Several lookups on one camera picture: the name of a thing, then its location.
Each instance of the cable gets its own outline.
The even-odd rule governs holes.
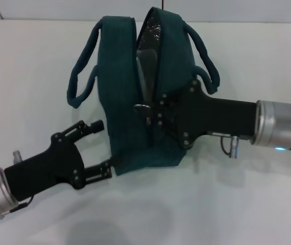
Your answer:
[[[30,200],[28,202],[26,202],[26,203],[20,203],[20,204],[18,204],[18,206],[16,208],[11,209],[9,212],[10,213],[13,213],[13,212],[16,212],[18,210],[21,210],[22,208],[26,208],[27,206],[29,206],[32,203],[33,197],[34,196],[32,196],[30,198]]]
[[[224,152],[227,156],[231,157],[231,152],[227,152],[227,151],[225,150],[225,148],[224,148],[223,138],[224,138],[224,137],[221,137],[221,147],[222,147],[222,150],[223,150],[223,152]]]

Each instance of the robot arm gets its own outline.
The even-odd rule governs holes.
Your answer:
[[[135,110],[174,138],[180,147],[190,149],[202,135],[221,137],[224,153],[237,157],[238,141],[291,150],[291,104],[257,103],[214,99],[207,96],[199,80],[169,94],[152,105],[135,105]],[[223,138],[231,139],[225,151]]]
[[[29,203],[19,204],[54,185],[70,184],[74,189],[112,177],[111,163],[85,168],[75,142],[104,129],[101,120],[85,124],[78,122],[67,130],[51,137],[50,147],[43,153],[22,161],[19,153],[17,164],[0,168],[0,216],[26,207]]]

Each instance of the white table surface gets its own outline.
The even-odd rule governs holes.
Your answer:
[[[0,21],[0,167],[44,151],[78,120],[105,120],[97,88],[75,110],[71,69],[95,22]],[[215,97],[291,103],[291,24],[191,23],[221,75]],[[95,53],[79,76],[84,89]],[[201,65],[196,54],[196,62]],[[110,156],[106,132],[77,146],[86,166]],[[291,152],[241,142],[228,159],[203,136],[175,168],[74,191],[58,185],[0,222],[0,245],[291,244]]]

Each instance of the bag handle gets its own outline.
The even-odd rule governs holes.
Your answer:
[[[194,68],[195,75],[199,75],[202,78],[208,94],[216,93],[217,88],[220,85],[220,77],[215,65],[212,63],[211,59],[208,56],[205,44],[201,40],[198,33],[187,23],[184,23],[184,30],[190,35],[193,42],[195,43],[200,57],[209,72],[210,77],[207,72],[199,66],[195,66]]]
[[[92,72],[90,74],[90,77],[88,79],[88,83],[86,85],[85,90],[79,95],[76,96],[77,90],[78,90],[78,74],[83,71],[83,69],[88,64],[90,57],[93,53],[93,50],[96,46],[96,42],[98,40],[99,36],[99,30],[102,27],[102,19],[94,26],[90,37],[79,57],[77,60],[69,78],[69,84],[67,89],[67,102],[70,106],[77,109],[83,101],[85,101],[86,98],[90,95],[94,81],[96,76],[98,75],[98,66],[94,66],[92,69]]]

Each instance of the green handbag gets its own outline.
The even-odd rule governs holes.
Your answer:
[[[98,63],[86,89],[77,96],[78,74],[87,65],[101,30]],[[189,36],[208,70],[195,65]],[[145,167],[177,166],[181,149],[157,125],[134,112],[136,104],[151,104],[200,76],[209,94],[217,91],[220,77],[199,35],[174,13],[152,8],[138,39],[134,18],[103,17],[93,28],[67,90],[74,108],[90,95],[95,78],[107,119],[112,164],[117,175]]]

